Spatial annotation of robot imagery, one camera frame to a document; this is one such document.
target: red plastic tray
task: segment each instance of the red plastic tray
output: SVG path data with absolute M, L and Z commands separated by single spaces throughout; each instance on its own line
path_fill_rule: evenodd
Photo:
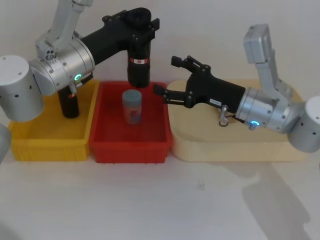
M 168 106 L 153 93 L 154 84 L 139 88 L 141 123 L 130 125 L 123 116 L 122 94 L 134 89 L 127 81 L 100 83 L 89 144 L 97 163 L 164 163 L 172 145 Z

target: beige tray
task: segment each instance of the beige tray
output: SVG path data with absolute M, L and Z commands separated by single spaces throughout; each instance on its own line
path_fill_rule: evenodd
M 244 87 L 260 88 L 257 80 L 230 80 Z M 170 83 L 169 90 L 184 91 L 186 81 Z M 298 94 L 294 99 L 301 101 Z M 173 136 L 173 154 L 188 162 L 289 162 L 301 161 L 307 154 L 293 148 L 286 134 L 265 128 L 255 131 L 238 121 L 228 127 L 218 125 L 219 111 L 200 103 L 188 109 L 168 105 Z

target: white tabletop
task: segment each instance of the white tabletop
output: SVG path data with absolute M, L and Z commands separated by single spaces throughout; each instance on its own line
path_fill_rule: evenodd
M 319 156 L 98 164 L 17 162 L 9 153 L 0 165 L 0 239 L 319 240 Z

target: plastic container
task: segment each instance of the plastic container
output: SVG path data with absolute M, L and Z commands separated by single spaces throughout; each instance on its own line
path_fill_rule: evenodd
M 11 149 L 18 161 L 85 161 L 99 88 L 91 80 L 78 89 L 79 116 L 65 118 L 58 94 L 44 97 L 43 113 L 28 122 L 11 122 Z
M 127 124 L 123 117 L 122 94 L 133 87 L 127 81 L 100 84 L 89 140 L 97 163 L 165 162 L 172 145 L 168 106 L 153 94 L 154 84 L 139 88 L 140 124 Z
M 122 94 L 123 117 L 127 124 L 138 124 L 141 121 L 142 94 L 129 89 Z

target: small jar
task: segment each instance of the small jar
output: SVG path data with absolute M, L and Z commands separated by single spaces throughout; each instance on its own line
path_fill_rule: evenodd
M 138 124 L 141 121 L 142 94 L 138 90 L 130 89 L 122 94 L 124 120 L 128 124 Z

